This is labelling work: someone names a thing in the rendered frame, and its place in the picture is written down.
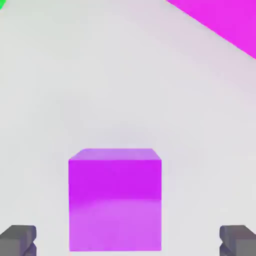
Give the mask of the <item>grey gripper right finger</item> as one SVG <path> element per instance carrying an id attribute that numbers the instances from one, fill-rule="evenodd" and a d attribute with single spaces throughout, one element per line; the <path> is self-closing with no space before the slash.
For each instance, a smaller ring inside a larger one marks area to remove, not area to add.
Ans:
<path id="1" fill-rule="evenodd" d="M 256 234 L 245 225 L 222 225 L 219 256 L 256 256 Z"/>

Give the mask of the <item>small purple cube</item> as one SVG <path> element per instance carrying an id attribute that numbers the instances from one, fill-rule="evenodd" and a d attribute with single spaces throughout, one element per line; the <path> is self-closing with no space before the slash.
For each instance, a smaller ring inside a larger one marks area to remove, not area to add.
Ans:
<path id="1" fill-rule="evenodd" d="M 72 252 L 162 249 L 162 160 L 151 148 L 86 148 L 68 161 Z"/>

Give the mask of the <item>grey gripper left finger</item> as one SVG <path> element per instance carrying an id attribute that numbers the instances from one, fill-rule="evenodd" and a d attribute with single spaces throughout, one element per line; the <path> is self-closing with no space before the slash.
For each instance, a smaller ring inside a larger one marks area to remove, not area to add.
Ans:
<path id="1" fill-rule="evenodd" d="M 11 225 L 0 234 L 0 256 L 37 256 L 34 225 Z"/>

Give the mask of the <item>large magenta box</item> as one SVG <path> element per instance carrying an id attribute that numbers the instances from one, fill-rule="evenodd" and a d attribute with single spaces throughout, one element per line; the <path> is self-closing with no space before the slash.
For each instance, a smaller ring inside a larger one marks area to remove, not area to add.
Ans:
<path id="1" fill-rule="evenodd" d="M 166 0 L 256 59 L 256 0 Z"/>

